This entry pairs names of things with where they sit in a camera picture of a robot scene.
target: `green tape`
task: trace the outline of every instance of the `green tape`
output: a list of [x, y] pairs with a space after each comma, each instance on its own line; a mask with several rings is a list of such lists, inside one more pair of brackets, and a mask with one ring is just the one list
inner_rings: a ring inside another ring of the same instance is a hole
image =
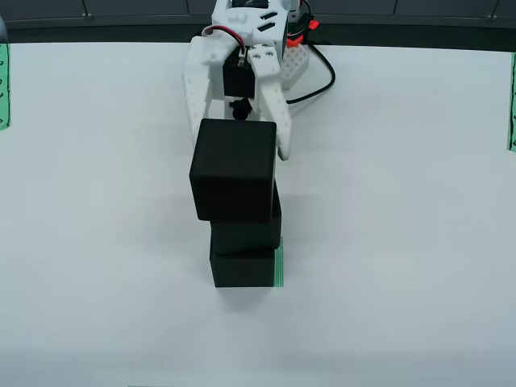
[[283, 287], [283, 238], [280, 247], [274, 252], [274, 287]]
[[509, 120], [509, 144], [508, 149], [512, 152], [516, 152], [516, 85], [514, 79], [516, 78], [516, 54], [513, 54], [512, 61], [512, 74], [511, 74], [511, 95], [510, 95], [510, 120]]
[[0, 131], [10, 125], [10, 47], [0, 44]]

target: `white 3d-printed part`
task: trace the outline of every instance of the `white 3d-printed part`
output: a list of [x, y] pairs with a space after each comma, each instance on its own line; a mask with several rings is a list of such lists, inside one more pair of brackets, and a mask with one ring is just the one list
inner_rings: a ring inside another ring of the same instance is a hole
[[283, 90], [290, 90], [299, 81], [310, 64], [310, 54], [308, 50], [301, 46], [287, 48], [283, 56], [281, 66], [281, 84]]

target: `black cube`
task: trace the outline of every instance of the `black cube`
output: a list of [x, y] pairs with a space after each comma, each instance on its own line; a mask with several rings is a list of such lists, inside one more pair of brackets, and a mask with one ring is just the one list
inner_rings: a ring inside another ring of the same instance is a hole
[[274, 286], [274, 250], [218, 256], [213, 243], [211, 271], [217, 288], [259, 288]]
[[199, 219], [269, 223], [276, 124], [203, 119], [190, 169]]
[[270, 250], [281, 244], [281, 204], [274, 185], [273, 216], [269, 223], [211, 223], [213, 249], [218, 256]]

